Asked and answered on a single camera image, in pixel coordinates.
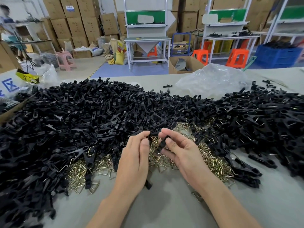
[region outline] blue crate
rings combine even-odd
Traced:
[[[303,48],[273,49],[259,45],[255,56],[255,64],[265,69],[287,68],[295,64]]]

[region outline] workbench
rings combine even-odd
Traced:
[[[303,72],[300,68],[286,68],[272,70],[247,70],[251,80],[258,85],[265,86],[262,80],[276,78],[288,87],[277,84],[278,88],[289,92],[301,91],[304,83]],[[184,96],[189,91],[180,90],[175,83],[188,74],[126,76],[110,78],[127,83],[139,83],[144,90],[154,89],[166,91],[163,86],[170,84],[171,95]],[[260,178],[259,189],[253,189],[237,182],[231,186],[231,191],[240,203],[252,214],[263,228],[299,228],[303,227],[304,181],[300,177],[291,177],[289,170],[281,166],[276,157],[272,157],[278,165],[277,169],[269,169],[247,157],[241,150],[234,153],[249,165],[258,168],[263,176]],[[100,185],[94,194],[83,190],[77,195],[72,192],[69,197],[64,194],[56,195],[54,207],[56,218],[51,220],[45,216],[44,228],[85,228],[93,217],[97,208],[111,192],[115,180],[109,176],[96,175],[94,180],[100,179]],[[131,205],[122,227],[150,228],[150,227],[218,227],[207,205],[199,203],[191,194],[192,188],[183,179],[179,171],[167,169],[163,173],[154,170],[150,183],[150,190],[143,188]]]
[[[155,62],[155,61],[163,61],[168,63],[169,68],[169,57],[170,57],[170,42],[171,38],[168,37],[143,37],[143,38],[126,38],[126,47],[127,47],[127,55],[128,55],[128,64],[129,71],[131,71],[131,63],[133,62]],[[163,54],[160,56],[150,56],[150,57],[134,57],[134,54],[131,53],[132,43],[135,42],[164,42],[163,45]],[[169,43],[168,50],[168,59],[166,58],[166,42]]]
[[[246,64],[247,64],[247,62],[248,62],[248,60],[249,60],[249,58],[251,56],[253,47],[254,47],[254,45],[256,43],[256,40],[259,37],[260,37],[260,35],[256,35],[256,34],[252,34],[252,35],[249,35],[249,36],[236,36],[236,37],[229,37],[229,36],[223,36],[223,37],[206,36],[206,37],[204,37],[204,39],[212,40],[212,47],[211,47],[210,57],[208,59],[208,64],[211,63],[212,59],[216,60],[216,59],[228,59],[229,58],[229,57],[216,57],[216,58],[212,57],[216,41],[234,40],[233,45],[232,45],[232,49],[236,49],[240,40],[249,39],[249,42],[247,44],[247,48],[246,49],[249,48],[249,45],[251,45],[251,46],[250,46],[250,49],[249,49],[249,56],[247,57],[247,61],[246,61]]]

